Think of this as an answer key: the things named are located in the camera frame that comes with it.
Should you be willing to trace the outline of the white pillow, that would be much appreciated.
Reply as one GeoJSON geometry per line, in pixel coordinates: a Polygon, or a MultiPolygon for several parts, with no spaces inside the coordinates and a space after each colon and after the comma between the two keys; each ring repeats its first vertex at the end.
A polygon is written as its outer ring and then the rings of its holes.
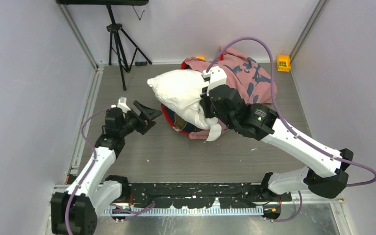
{"type": "Polygon", "coordinates": [[[215,141],[224,132],[217,118],[206,118],[200,106],[202,88],[206,86],[201,73],[190,69],[165,72],[147,80],[162,104],[165,118],[175,131],[190,139],[215,141]]]}

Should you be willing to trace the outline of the pink printed pillowcase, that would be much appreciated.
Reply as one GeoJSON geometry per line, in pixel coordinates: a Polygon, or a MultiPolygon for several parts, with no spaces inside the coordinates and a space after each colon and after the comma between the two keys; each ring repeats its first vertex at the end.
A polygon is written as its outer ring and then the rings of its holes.
{"type": "MultiPolygon", "coordinates": [[[[209,61],[189,57],[182,62],[179,69],[190,69],[202,73],[209,64],[209,61]]],[[[226,84],[236,89],[246,103],[271,104],[272,99],[276,97],[277,89],[274,89],[273,93],[271,92],[271,76],[269,73],[254,59],[242,52],[229,48],[220,56],[216,65],[226,72],[226,84]]]]}

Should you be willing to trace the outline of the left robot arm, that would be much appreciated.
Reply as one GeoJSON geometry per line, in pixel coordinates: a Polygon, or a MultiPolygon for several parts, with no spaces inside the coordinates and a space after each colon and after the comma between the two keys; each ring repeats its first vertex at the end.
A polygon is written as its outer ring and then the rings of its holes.
{"type": "Polygon", "coordinates": [[[107,170],[115,163],[125,146],[125,138],[133,132],[144,135],[162,115],[135,101],[138,112],[129,108],[126,98],[91,115],[81,126],[81,136],[90,146],[92,155],[76,179],[63,191],[55,192],[50,200],[51,232],[54,235],[92,235],[100,215],[111,203],[126,202],[130,189],[126,177],[110,176],[103,183],[107,170]],[[88,122],[105,114],[102,133],[91,143],[83,133],[88,122]]]}

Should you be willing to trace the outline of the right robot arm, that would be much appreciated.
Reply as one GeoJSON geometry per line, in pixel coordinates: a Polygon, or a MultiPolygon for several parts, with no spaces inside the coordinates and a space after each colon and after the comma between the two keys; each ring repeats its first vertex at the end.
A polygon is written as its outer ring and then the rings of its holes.
{"type": "Polygon", "coordinates": [[[300,190],[333,199],[347,187],[349,175],[345,171],[349,164],[342,160],[353,159],[353,152],[349,149],[331,149],[309,139],[311,144],[333,157],[324,155],[299,139],[306,136],[304,133],[293,135],[276,111],[261,103],[247,104],[238,91],[228,85],[219,85],[211,90],[204,87],[200,97],[200,105],[207,118],[217,118],[228,129],[271,144],[305,164],[295,171],[266,173],[259,187],[264,200],[272,201],[284,193],[300,190]]]}

